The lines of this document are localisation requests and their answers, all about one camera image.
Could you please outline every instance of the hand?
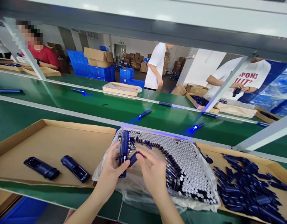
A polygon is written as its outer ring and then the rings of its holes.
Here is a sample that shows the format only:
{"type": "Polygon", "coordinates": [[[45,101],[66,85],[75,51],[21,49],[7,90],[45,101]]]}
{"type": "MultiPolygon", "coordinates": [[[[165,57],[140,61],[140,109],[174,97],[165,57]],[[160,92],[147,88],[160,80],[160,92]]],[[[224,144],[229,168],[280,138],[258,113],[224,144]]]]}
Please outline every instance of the hand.
{"type": "Polygon", "coordinates": [[[154,200],[156,200],[157,198],[161,198],[165,193],[167,193],[165,160],[160,159],[151,150],[146,151],[140,149],[140,153],[136,154],[136,158],[141,167],[146,188],[152,195],[154,200]],[[146,160],[143,156],[149,161],[151,161],[151,167],[147,165],[146,160]]]}
{"type": "Polygon", "coordinates": [[[241,92],[246,92],[246,91],[249,91],[249,90],[250,90],[250,87],[247,86],[247,87],[242,88],[241,92]]]}
{"type": "Polygon", "coordinates": [[[121,142],[117,142],[107,150],[107,157],[103,164],[99,181],[93,191],[93,193],[96,193],[96,197],[101,200],[103,204],[108,201],[114,192],[118,182],[118,177],[130,165],[130,160],[126,160],[120,167],[118,167],[118,161],[116,158],[120,152],[116,151],[114,154],[113,152],[120,144],[121,142]]]}
{"type": "Polygon", "coordinates": [[[244,85],[242,83],[237,83],[237,82],[234,82],[230,88],[239,88],[239,89],[242,89],[244,88],[244,85]]]}
{"type": "Polygon", "coordinates": [[[163,85],[163,80],[162,80],[162,78],[158,78],[158,85],[160,85],[160,86],[163,85]]]}

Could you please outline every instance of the woman's hand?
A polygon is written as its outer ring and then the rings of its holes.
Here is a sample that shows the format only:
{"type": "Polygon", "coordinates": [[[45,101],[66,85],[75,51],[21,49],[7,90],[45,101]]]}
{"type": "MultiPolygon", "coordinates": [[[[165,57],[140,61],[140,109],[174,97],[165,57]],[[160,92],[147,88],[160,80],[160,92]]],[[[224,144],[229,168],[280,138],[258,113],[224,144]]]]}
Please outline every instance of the woman's hand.
{"type": "Polygon", "coordinates": [[[108,201],[116,184],[118,182],[118,177],[128,168],[130,165],[130,160],[126,160],[120,167],[118,167],[118,160],[116,160],[119,155],[119,151],[114,150],[121,142],[115,143],[107,150],[107,158],[103,164],[103,169],[99,177],[99,181],[94,188],[93,194],[95,194],[96,199],[98,198],[104,204],[108,201]]]}

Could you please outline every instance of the white wall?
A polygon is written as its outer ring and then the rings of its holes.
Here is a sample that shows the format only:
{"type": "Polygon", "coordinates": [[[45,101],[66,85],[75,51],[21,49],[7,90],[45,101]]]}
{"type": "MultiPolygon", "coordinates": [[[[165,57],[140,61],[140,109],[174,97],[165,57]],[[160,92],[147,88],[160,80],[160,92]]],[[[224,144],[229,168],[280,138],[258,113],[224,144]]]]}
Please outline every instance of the white wall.
{"type": "Polygon", "coordinates": [[[207,85],[207,78],[216,71],[225,52],[198,49],[194,59],[187,59],[177,84],[207,85]]]}

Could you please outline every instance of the support post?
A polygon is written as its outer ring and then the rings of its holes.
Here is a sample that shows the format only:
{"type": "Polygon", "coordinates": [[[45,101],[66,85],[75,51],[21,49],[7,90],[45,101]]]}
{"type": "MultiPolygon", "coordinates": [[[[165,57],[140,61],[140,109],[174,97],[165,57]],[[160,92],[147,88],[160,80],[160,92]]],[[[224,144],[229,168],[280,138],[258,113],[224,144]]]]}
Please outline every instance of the support post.
{"type": "Polygon", "coordinates": [[[254,151],[270,142],[287,135],[287,116],[236,145],[243,152],[254,151]]]}
{"type": "Polygon", "coordinates": [[[15,19],[4,17],[5,27],[7,28],[9,33],[12,35],[12,39],[16,42],[16,45],[22,51],[25,58],[29,61],[31,67],[37,74],[38,78],[42,80],[46,79],[43,71],[40,69],[36,60],[32,56],[30,50],[27,48],[24,37],[22,36],[22,33],[20,32],[20,30],[16,27],[15,21],[16,21],[15,19]]]}
{"type": "Polygon", "coordinates": [[[222,84],[222,86],[218,89],[213,98],[205,106],[205,108],[203,109],[204,112],[210,112],[210,110],[215,106],[218,100],[220,100],[220,98],[223,97],[224,93],[230,88],[230,86],[234,83],[236,78],[238,78],[243,69],[251,62],[253,58],[254,56],[252,57],[243,56],[243,58],[239,61],[235,69],[228,76],[226,81],[222,84]]]}

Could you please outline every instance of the flashlight with blue light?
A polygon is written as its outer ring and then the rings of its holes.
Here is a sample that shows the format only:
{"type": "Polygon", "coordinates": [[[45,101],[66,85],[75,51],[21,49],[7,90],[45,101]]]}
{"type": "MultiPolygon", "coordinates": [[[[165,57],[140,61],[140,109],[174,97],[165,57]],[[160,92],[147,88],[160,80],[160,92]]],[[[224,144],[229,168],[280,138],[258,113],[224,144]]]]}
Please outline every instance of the flashlight with blue light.
{"type": "Polygon", "coordinates": [[[146,112],[140,114],[138,117],[142,118],[143,116],[149,114],[152,110],[147,110],[146,112]]]}
{"type": "Polygon", "coordinates": [[[72,88],[71,90],[75,92],[79,92],[79,93],[84,93],[84,90],[81,90],[81,89],[72,88]]]}
{"type": "Polygon", "coordinates": [[[196,124],[196,125],[193,126],[193,129],[195,129],[195,130],[196,130],[196,129],[199,129],[199,128],[205,126],[205,124],[206,124],[205,122],[200,123],[200,124],[196,124]]]}

